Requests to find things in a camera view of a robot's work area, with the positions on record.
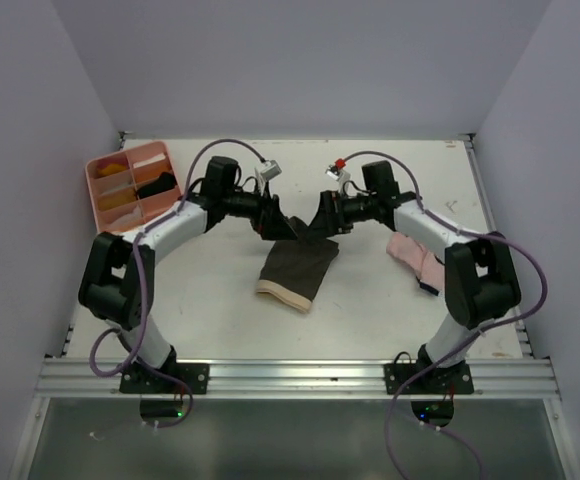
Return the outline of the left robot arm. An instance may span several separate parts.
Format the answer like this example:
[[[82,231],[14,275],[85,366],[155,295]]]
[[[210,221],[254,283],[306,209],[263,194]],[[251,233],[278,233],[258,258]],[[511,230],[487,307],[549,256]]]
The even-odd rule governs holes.
[[[101,369],[91,354],[90,368],[96,376],[112,377],[137,362],[145,365],[142,379],[155,392],[167,392],[177,383],[175,349],[159,331],[151,309],[156,267],[184,243],[228,216],[249,220],[264,240],[296,239],[278,196],[268,187],[281,173],[278,163],[266,160],[256,169],[251,192],[237,184],[239,171],[236,160],[214,156],[198,185],[189,186],[164,213],[124,234],[103,232],[95,237],[78,301],[106,322],[106,332],[117,335],[128,350],[126,359],[111,370]]]

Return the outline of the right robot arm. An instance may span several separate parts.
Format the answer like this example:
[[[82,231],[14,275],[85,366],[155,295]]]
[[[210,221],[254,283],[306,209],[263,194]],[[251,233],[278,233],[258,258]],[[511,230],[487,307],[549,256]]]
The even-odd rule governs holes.
[[[497,232],[469,231],[429,210],[418,187],[402,191],[392,170],[397,162],[387,156],[363,165],[365,189],[355,196],[344,185],[322,191],[308,232],[324,239],[375,221],[421,244],[442,266],[447,314],[420,347],[410,379],[434,393],[464,365],[476,339],[520,303],[521,289],[511,243]]]

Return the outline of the olive green underwear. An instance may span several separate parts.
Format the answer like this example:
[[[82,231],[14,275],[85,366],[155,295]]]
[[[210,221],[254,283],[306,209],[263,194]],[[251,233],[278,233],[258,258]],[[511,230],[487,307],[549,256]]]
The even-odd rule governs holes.
[[[298,238],[274,243],[260,271],[255,292],[270,295],[307,314],[339,254],[339,244],[330,239],[309,239],[308,226],[298,217],[291,217],[290,225]]]

